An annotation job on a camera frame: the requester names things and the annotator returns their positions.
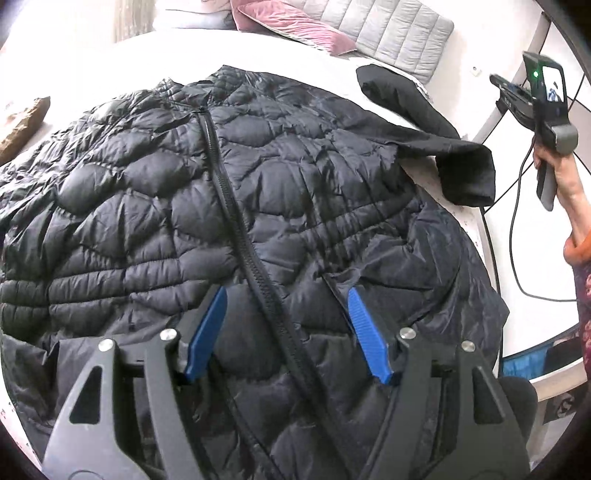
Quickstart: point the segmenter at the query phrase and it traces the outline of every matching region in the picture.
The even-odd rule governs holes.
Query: gray quilted pillow
[[[418,0],[285,0],[346,33],[357,49],[426,84],[439,64],[453,22]]]

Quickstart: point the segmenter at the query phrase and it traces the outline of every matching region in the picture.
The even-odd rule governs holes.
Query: orange sleeve cuff
[[[564,244],[564,259],[572,267],[591,261],[591,233],[577,247],[574,245],[571,234]]]

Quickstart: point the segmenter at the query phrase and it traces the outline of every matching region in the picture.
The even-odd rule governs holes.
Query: sleeve
[[[578,246],[574,245],[572,236],[569,237],[564,246],[564,259],[573,267],[583,363],[587,378],[591,379],[591,233]]]

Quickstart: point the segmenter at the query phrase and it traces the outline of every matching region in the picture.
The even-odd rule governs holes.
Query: metal bolt head
[[[404,328],[400,329],[400,336],[402,338],[404,338],[405,340],[412,340],[413,338],[415,338],[417,336],[417,332],[415,332],[410,327],[404,327]]]
[[[115,346],[115,342],[110,338],[105,338],[99,342],[99,350],[101,352],[108,352]]]
[[[468,353],[472,353],[473,351],[476,350],[476,345],[474,345],[474,343],[471,342],[470,340],[464,340],[462,342],[462,350],[464,350],[465,352],[468,352]]]
[[[166,328],[160,332],[160,340],[165,342],[173,340],[177,336],[177,331],[174,328]]]

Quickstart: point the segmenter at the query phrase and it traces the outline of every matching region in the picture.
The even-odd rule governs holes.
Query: blue gripper pad
[[[356,288],[349,290],[348,306],[349,316],[369,370],[383,384],[388,384],[393,374],[389,362],[389,346]]]
[[[226,317],[227,308],[228,294],[226,289],[221,287],[213,298],[207,313],[189,344],[189,355],[184,376],[190,382],[195,381],[205,373],[207,363],[213,352],[213,346]]]

